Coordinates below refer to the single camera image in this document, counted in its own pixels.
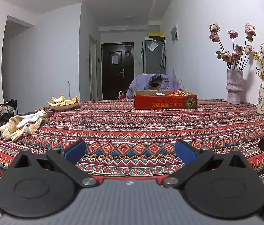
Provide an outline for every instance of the white plate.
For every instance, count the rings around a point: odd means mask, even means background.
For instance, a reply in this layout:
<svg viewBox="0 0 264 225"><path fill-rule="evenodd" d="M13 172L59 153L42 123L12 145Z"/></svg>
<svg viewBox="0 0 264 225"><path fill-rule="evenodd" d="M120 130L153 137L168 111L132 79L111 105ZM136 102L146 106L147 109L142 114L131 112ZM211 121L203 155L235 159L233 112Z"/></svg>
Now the white plate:
<svg viewBox="0 0 264 225"><path fill-rule="evenodd" d="M71 110L73 109L75 106L77 106L79 102L74 103L74 104L69 104L69 105L65 105L65 106L50 106L50 108L52 110L56 110L56 111L65 111L65 110Z"/></svg>

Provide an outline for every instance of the red tablecloth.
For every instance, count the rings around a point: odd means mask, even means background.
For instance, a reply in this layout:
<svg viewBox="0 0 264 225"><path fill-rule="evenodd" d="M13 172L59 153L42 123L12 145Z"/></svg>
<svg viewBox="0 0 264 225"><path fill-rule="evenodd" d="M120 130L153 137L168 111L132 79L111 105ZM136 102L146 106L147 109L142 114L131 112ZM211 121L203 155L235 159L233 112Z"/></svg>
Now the red tablecloth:
<svg viewBox="0 0 264 225"><path fill-rule="evenodd" d="M183 139L216 153L237 147L264 182L261 137L264 115L248 103L199 100L196 109L134 110L133 100L86 101L54 112L33 136L15 143L0 140L0 176L21 149L45 153L84 139L87 153L77 167L96 178L161 180L184 165L174 154L175 141Z"/></svg>

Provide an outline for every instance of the dried pink rose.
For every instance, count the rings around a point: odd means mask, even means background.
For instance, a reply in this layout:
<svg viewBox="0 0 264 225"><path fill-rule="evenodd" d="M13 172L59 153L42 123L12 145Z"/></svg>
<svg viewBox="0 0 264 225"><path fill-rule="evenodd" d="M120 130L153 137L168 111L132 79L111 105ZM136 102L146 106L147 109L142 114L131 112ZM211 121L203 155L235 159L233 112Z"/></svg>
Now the dried pink rose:
<svg viewBox="0 0 264 225"><path fill-rule="evenodd" d="M210 32L215 32L217 33L217 31L219 31L219 26L217 23L214 23L214 24L209 24L209 30Z"/></svg>
<svg viewBox="0 0 264 225"><path fill-rule="evenodd" d="M230 30L227 32L227 34L230 36L231 39L235 39L238 37L238 33L235 30Z"/></svg>
<svg viewBox="0 0 264 225"><path fill-rule="evenodd" d="M246 55L250 55L252 51L253 51L253 48L252 48L251 45L247 45L247 46L245 47L245 49L244 49L244 53L245 53Z"/></svg>
<svg viewBox="0 0 264 225"><path fill-rule="evenodd" d="M244 32L246 33L248 37L253 37L254 35L256 35L255 26L249 23L246 23L246 25L244 26Z"/></svg>
<svg viewBox="0 0 264 225"><path fill-rule="evenodd" d="M243 52L243 46L240 46L240 45L237 45L236 44L236 46L235 46L235 48L234 48L234 52L236 52L236 53L238 53L238 54L242 54L242 52Z"/></svg>
<svg viewBox="0 0 264 225"><path fill-rule="evenodd" d="M234 52L232 55L233 55L234 60L236 60L236 61L239 61L240 58L241 58L241 55L239 55L239 54L236 53L236 52Z"/></svg>
<svg viewBox="0 0 264 225"><path fill-rule="evenodd" d="M213 42L218 42L220 37L217 33L211 32L211 35L209 36L209 39L212 40Z"/></svg>
<svg viewBox="0 0 264 225"><path fill-rule="evenodd" d="M230 63L232 61L232 54L229 51L224 51L220 54L221 59L227 63Z"/></svg>

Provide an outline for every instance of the refrigerator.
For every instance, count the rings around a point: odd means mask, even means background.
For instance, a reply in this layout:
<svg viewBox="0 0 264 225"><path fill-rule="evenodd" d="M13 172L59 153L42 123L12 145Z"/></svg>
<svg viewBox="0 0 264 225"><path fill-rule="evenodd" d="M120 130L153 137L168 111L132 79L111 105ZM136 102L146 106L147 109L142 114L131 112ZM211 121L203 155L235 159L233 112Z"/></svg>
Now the refrigerator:
<svg viewBox="0 0 264 225"><path fill-rule="evenodd" d="M158 46L151 51L148 46L155 42ZM151 41L151 40L144 40L142 42L142 70L144 74L166 74L166 63L164 65L164 59L162 67L161 65L161 57L162 57L162 46L163 42L161 41Z"/></svg>

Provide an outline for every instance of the speckled vase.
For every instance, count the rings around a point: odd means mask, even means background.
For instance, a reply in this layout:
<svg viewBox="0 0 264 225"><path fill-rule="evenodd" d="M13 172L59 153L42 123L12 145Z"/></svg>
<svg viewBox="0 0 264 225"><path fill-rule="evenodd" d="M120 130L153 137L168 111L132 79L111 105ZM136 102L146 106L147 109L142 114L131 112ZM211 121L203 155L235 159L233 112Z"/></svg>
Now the speckled vase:
<svg viewBox="0 0 264 225"><path fill-rule="evenodd" d="M257 104L257 113L264 115L264 79L260 85L259 98Z"/></svg>
<svg viewBox="0 0 264 225"><path fill-rule="evenodd" d="M239 69L227 70L227 102L240 104L240 92L243 91L243 71Z"/></svg>

